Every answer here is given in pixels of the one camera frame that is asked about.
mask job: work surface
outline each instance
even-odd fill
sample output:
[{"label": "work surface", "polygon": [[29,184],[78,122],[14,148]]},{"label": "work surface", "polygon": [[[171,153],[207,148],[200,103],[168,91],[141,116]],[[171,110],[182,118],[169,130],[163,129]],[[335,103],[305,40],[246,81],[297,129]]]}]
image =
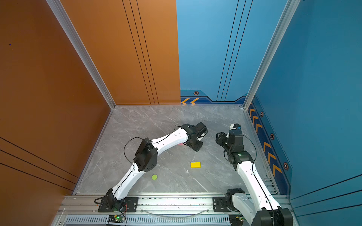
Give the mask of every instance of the work surface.
[{"label": "work surface", "polygon": [[[246,186],[233,166],[223,157],[223,148],[215,143],[217,132],[228,133],[231,123],[239,123],[243,133],[254,133],[242,110],[237,105],[144,105],[116,106],[105,128],[88,168],[75,192],[106,193],[115,186],[130,168],[123,155],[123,148],[133,137],[155,139],[171,133],[175,125],[196,125],[203,122],[208,134],[202,139],[201,150],[195,152],[185,145],[174,146],[158,156],[157,166],[145,173],[133,186],[130,194],[143,192],[219,192]],[[141,139],[134,139],[126,147],[129,159]],[[244,138],[245,150],[254,158],[251,142]],[[263,161],[255,165],[261,176],[266,177]],[[201,162],[201,168],[191,168],[191,162]]]}]

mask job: black stripe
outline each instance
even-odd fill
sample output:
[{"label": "black stripe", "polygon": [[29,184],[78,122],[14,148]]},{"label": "black stripe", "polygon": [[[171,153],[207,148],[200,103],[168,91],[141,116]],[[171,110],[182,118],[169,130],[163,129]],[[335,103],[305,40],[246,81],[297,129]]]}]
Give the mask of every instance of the black stripe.
[{"label": "black stripe", "polygon": [[152,74],[152,78],[153,78],[153,84],[155,86],[155,92],[156,92],[156,97],[157,97],[157,103],[160,104],[160,102],[158,101],[158,95],[157,95],[157,89],[156,89],[156,84],[155,84],[155,78],[153,77],[153,71],[152,71],[152,65],[151,65],[151,60],[150,60],[150,54],[148,53],[148,48],[147,48],[147,42],[146,42],[146,36],[144,35],[144,30],[143,30],[143,24],[142,24],[142,19],[141,19],[141,13],[139,11],[139,7],[138,7],[138,1],[137,2],[137,8],[138,8],[138,14],[139,14],[139,19],[141,20],[141,26],[142,26],[142,32],[143,32],[143,37],[144,37],[144,42],[146,43],[146,50],[147,50],[147,55],[148,55],[148,61],[150,62],[150,67],[151,67],[151,74]]},{"label": "black stripe", "polygon": [[131,0],[130,0],[130,5],[131,5],[131,10],[132,10],[133,20],[135,21],[135,26],[136,26],[137,36],[138,36],[138,40],[139,40],[139,45],[140,45],[140,47],[141,47],[141,52],[142,52],[142,56],[143,56],[144,66],[146,67],[146,73],[147,73],[147,77],[148,77],[148,83],[150,84],[150,89],[151,89],[152,98],[153,98],[153,104],[156,104],[156,103],[155,103],[155,97],[153,96],[153,91],[152,91],[150,76],[148,75],[146,60],[144,59],[144,54],[143,54],[141,39],[139,38],[138,29],[137,29],[137,24],[136,24],[136,19],[135,19],[135,15],[134,15],[134,13],[133,13],[133,8],[132,8]]},{"label": "black stripe", "polygon": [[48,180],[44,180],[44,179],[42,179],[42,178],[40,178],[40,177],[34,176],[34,175],[29,174],[29,173],[27,173],[27,172],[24,172],[24,171],[21,171],[21,170],[15,169],[15,168],[13,168],[13,167],[11,167],[11,166],[8,166],[8,165],[5,165],[5,164],[3,164],[3,163],[1,163],[1,162],[0,162],[0,164],[1,164],[1,165],[4,165],[4,166],[7,166],[7,167],[9,167],[9,168],[12,168],[12,169],[14,169],[14,170],[17,170],[17,171],[19,171],[19,172],[23,172],[23,173],[25,173],[25,174],[27,174],[27,175],[30,175],[30,176],[33,176],[33,177],[35,177],[35,178],[41,179],[41,180],[43,180],[43,181],[49,182],[49,183],[54,184],[54,185],[56,185],[56,186],[59,186],[59,187],[62,187],[62,188],[68,189],[68,190],[70,190],[70,191],[73,191],[72,189],[69,189],[69,188],[66,188],[66,187],[60,186],[60,185],[58,185],[58,184],[55,184],[55,183],[50,182],[50,181],[48,181]]},{"label": "black stripe", "polygon": [[[10,143],[10,144],[12,144],[12,145],[14,145],[15,147],[18,147],[18,148],[20,148],[21,150],[28,152],[28,151],[25,150],[24,148],[21,148],[21,147],[19,147],[18,145],[14,144],[14,143],[11,143],[10,141],[8,141],[8,140],[6,140],[6,139],[4,139],[4,138],[2,138],[2,137],[0,137],[0,138],[3,139],[4,141],[6,141],[6,142],[8,142],[8,143]],[[31,155],[33,155],[33,156],[35,156],[35,157],[37,157],[37,158],[40,158],[39,156],[36,156],[36,155],[34,155],[33,153],[31,153],[31,152],[28,152],[28,153],[31,154]],[[46,160],[44,160],[44,159],[42,159],[42,158],[40,158],[40,159],[43,160],[44,162],[49,163],[49,164],[52,165],[52,166],[55,166],[55,167],[58,168],[58,169],[63,170],[64,172],[67,172],[67,171],[65,171],[64,169],[62,169],[62,168],[60,168],[60,167],[58,167],[58,166],[56,166],[56,165],[54,165],[54,164],[51,164],[50,162],[48,162],[48,161],[46,161]],[[67,172],[67,173],[69,173],[69,174],[72,175],[72,176],[75,176],[76,178],[79,178],[79,177],[77,177],[76,175],[71,174],[70,172]]]},{"label": "black stripe", "polygon": [[232,48],[231,58],[230,58],[230,62],[229,62],[229,67],[228,67],[228,69],[227,69],[226,78],[225,78],[225,82],[224,82],[224,88],[223,88],[223,92],[221,93],[221,99],[220,99],[220,100],[223,99],[223,94],[224,94],[224,90],[225,90],[225,84],[226,84],[226,80],[227,80],[227,75],[228,75],[228,73],[229,73],[230,64],[231,64],[231,60],[232,60],[232,55],[234,54],[235,44],[236,44],[236,40],[237,40],[237,35],[239,34],[239,29],[240,29],[241,20],[242,20],[242,18],[243,18],[243,14],[244,14],[245,4],[246,4],[246,0],[245,0],[245,2],[244,2],[243,12],[241,13],[240,22],[239,22],[239,27],[237,28],[236,38],[235,38],[235,42],[234,42],[234,47]]},{"label": "black stripe", "polygon": [[300,198],[300,197],[305,196],[305,195],[309,195],[309,194],[311,194],[311,193],[313,193],[313,192],[317,192],[317,191],[320,191],[320,190],[325,189],[325,188],[329,188],[329,187],[331,187],[331,186],[334,186],[334,185],[336,185],[336,184],[340,184],[340,183],[345,182],[345,181],[347,181],[347,180],[351,180],[351,179],[357,178],[357,177],[359,177],[359,176],[362,176],[362,174],[359,174],[359,175],[357,175],[357,176],[348,178],[348,179],[346,179],[346,180],[342,180],[341,182],[338,182],[338,183],[335,183],[335,184],[328,185],[328,186],[326,186],[326,187],[324,187],[324,188],[320,188],[320,189],[318,189],[318,190],[309,192],[309,193],[307,193],[307,194],[300,195],[300,196],[298,196],[298,197],[292,198],[291,200]]},{"label": "black stripe", "polygon": [[146,80],[144,79],[143,70],[142,70],[142,67],[141,67],[141,62],[139,61],[139,57],[138,57],[138,53],[137,53],[136,43],[135,43],[135,40],[134,40],[134,38],[133,38],[133,34],[132,34],[132,30],[131,30],[131,25],[130,25],[130,22],[129,22],[129,20],[128,20],[128,16],[127,16],[127,12],[126,12],[126,7],[125,7],[125,3],[123,2],[123,0],[122,0],[122,3],[123,3],[123,8],[125,9],[128,26],[130,27],[130,32],[131,32],[133,44],[134,44],[134,46],[135,46],[135,50],[136,50],[136,54],[137,54],[137,58],[138,58],[139,67],[141,68],[141,72],[142,72],[142,76],[143,76],[143,81],[144,81],[144,86],[146,87],[146,91],[147,91],[147,95],[148,95],[148,100],[150,101],[150,104],[151,104],[151,99],[150,99],[150,95],[148,94],[148,89],[147,89],[147,85],[146,85]]},{"label": "black stripe", "polygon": [[312,214],[316,214],[316,213],[325,213],[325,212],[329,212],[329,211],[333,211],[333,210],[339,210],[339,209],[347,209],[347,208],[356,207],[356,206],[362,206],[362,204],[353,205],[353,206],[346,206],[346,207],[341,207],[341,208],[337,208],[337,209],[330,209],[330,210],[325,210],[325,211],[320,211],[320,212],[315,212],[315,213],[308,213],[308,214],[299,215],[297,217],[312,215]]},{"label": "black stripe", "polygon": [[234,62],[234,67],[232,68],[232,72],[231,72],[231,76],[230,76],[230,80],[229,80],[229,85],[227,86],[227,90],[226,90],[226,94],[225,94],[225,99],[224,99],[224,101],[226,100],[226,95],[227,95],[227,92],[229,91],[229,86],[230,86],[230,82],[231,82],[232,74],[233,74],[233,72],[234,72],[234,68],[235,68],[235,64],[236,64],[237,56],[239,55],[239,50],[240,50],[241,42],[242,42],[243,37],[244,37],[244,32],[245,32],[245,28],[246,28],[247,23],[248,23],[248,18],[249,18],[249,14],[250,14],[250,10],[251,10],[251,6],[252,6],[252,5],[253,5],[253,0],[251,1],[251,4],[250,4],[250,8],[249,8],[249,13],[248,13],[247,21],[245,22],[243,35],[241,36],[241,40],[240,40],[240,44],[239,44],[239,49],[237,50],[236,59],[235,59],[235,62]]},{"label": "black stripe", "polygon": [[350,195],[350,194],[353,194],[353,193],[356,193],[356,192],[360,192],[360,191],[362,191],[362,190],[358,190],[358,191],[354,191],[354,192],[349,192],[349,193],[346,193],[346,194],[343,194],[343,195],[338,195],[338,196],[335,196],[335,197],[332,197],[332,198],[323,199],[323,200],[316,201],[316,202],[312,202],[312,203],[305,204],[305,205],[302,205],[302,206],[308,206],[308,205],[311,205],[311,204],[315,204],[315,203],[318,203],[318,202],[322,202],[322,201],[326,201],[326,200],[330,200],[330,199],[338,198],[338,197],[345,196],[345,195]]},{"label": "black stripe", "polygon": [[220,84],[219,84],[219,90],[218,90],[218,95],[216,97],[216,101],[219,98],[219,92],[220,92],[220,86],[221,86],[221,81],[223,80],[223,73],[224,73],[224,68],[225,68],[225,63],[226,63],[226,57],[227,57],[227,52],[229,51],[229,45],[230,45],[230,40],[231,40],[231,34],[232,34],[232,29],[234,28],[234,23],[235,23],[235,17],[236,17],[236,11],[237,11],[237,6],[239,5],[239,0],[237,0],[237,4],[236,4],[236,10],[235,10],[235,15],[234,15],[234,20],[232,22],[232,27],[231,27],[231,32],[230,32],[230,38],[229,38],[229,43],[227,45],[227,50],[226,50],[226,56],[225,56],[225,61],[224,61],[224,66],[223,66],[223,72],[221,73],[221,79],[220,79]]},{"label": "black stripe", "polygon": [[25,161],[25,160],[23,160],[23,159],[21,159],[21,158],[18,158],[18,157],[14,156],[14,155],[12,155],[12,154],[10,154],[10,153],[7,153],[7,154],[8,154],[8,155],[11,155],[12,157],[15,157],[15,158],[17,158],[17,159],[20,159],[21,161],[24,161],[24,162],[26,162],[26,163],[29,163],[29,164],[32,165],[32,166],[35,166],[35,167],[37,167],[37,168],[39,168],[39,169],[42,169],[42,170],[44,170],[44,171],[46,171],[46,172],[48,172],[48,173],[50,173],[50,174],[53,174],[53,175],[55,175],[55,176],[57,176],[57,177],[60,177],[60,178],[62,178],[62,179],[64,179],[64,180],[67,180],[67,179],[65,179],[65,178],[63,178],[63,177],[61,177],[61,176],[58,176],[58,175],[56,175],[56,174],[54,174],[54,173],[52,173],[52,172],[49,172],[49,171],[47,171],[47,170],[45,170],[45,169],[43,169],[43,168],[40,168],[39,166],[36,166],[36,165],[34,165],[34,164],[32,164],[32,163],[30,163],[30,162],[28,162],[28,161]]}]

